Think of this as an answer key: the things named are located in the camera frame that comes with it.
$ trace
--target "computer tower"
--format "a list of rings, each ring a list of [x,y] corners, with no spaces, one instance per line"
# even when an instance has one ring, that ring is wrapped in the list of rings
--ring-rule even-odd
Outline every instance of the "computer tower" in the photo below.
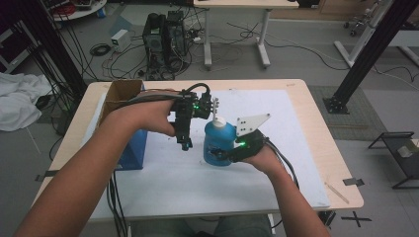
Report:
[[[148,68],[158,69],[168,65],[170,57],[170,38],[165,27],[166,16],[151,13],[142,32]]]
[[[176,53],[185,56],[187,46],[185,41],[185,25],[183,11],[169,11],[166,19],[171,46]]]

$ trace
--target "blue bottle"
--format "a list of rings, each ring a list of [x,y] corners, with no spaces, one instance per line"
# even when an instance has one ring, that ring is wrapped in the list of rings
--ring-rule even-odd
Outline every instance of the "blue bottle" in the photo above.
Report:
[[[233,125],[226,122],[222,117],[214,117],[212,121],[207,123],[206,138],[204,140],[204,159],[207,163],[214,166],[228,166],[231,164],[229,160],[219,160],[212,151],[227,151],[234,148],[234,140],[236,138],[236,130]]]

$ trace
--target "box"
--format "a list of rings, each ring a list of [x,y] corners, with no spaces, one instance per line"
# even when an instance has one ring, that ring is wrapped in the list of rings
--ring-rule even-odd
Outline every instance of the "box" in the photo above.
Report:
[[[104,105],[99,115],[100,125],[105,117],[125,101],[135,97],[144,89],[142,80],[116,80],[113,81],[106,95]],[[141,170],[144,159],[147,131],[138,130],[126,145],[116,170]]]

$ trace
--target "table leg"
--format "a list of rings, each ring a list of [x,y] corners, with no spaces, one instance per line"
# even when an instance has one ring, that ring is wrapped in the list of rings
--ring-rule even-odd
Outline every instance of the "table leg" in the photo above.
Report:
[[[206,41],[204,42],[204,65],[208,70],[212,66],[212,60],[210,55],[210,9],[206,9],[205,11],[205,18],[206,18]]]
[[[371,21],[367,24],[367,28],[364,30],[361,37],[358,39],[357,43],[355,44],[354,48],[352,49],[351,53],[349,53],[343,44],[340,41],[334,41],[336,48],[342,54],[342,57],[345,59],[346,63],[350,67],[352,67],[357,59],[358,55],[360,54],[361,50],[370,40],[370,37],[376,31],[376,26],[378,25],[381,18],[384,16],[385,12],[391,6],[391,0],[384,0],[381,5],[379,6],[377,13],[371,19]]]
[[[401,186],[404,183],[408,182],[409,180],[412,180],[412,177],[407,177],[406,179],[400,181],[399,183],[397,183],[396,185],[394,185],[392,188],[394,190],[417,190],[419,189],[419,187],[415,186],[415,187],[410,187],[410,186]]]
[[[269,22],[269,15],[271,14],[272,9],[266,9],[264,16],[263,16],[263,25],[262,25],[262,32],[261,36],[259,38],[256,38],[259,53],[261,54],[262,63],[265,68],[271,65],[271,62],[269,61],[268,53],[266,52],[265,48],[265,36],[266,36],[266,30],[268,30],[268,22]]]

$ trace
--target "metal pole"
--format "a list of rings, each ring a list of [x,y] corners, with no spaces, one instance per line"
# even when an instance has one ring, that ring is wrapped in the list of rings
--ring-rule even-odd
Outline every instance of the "metal pole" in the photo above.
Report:
[[[393,2],[333,97],[323,99],[329,114],[346,114],[348,112],[346,104],[352,94],[418,5],[419,0],[396,0]]]

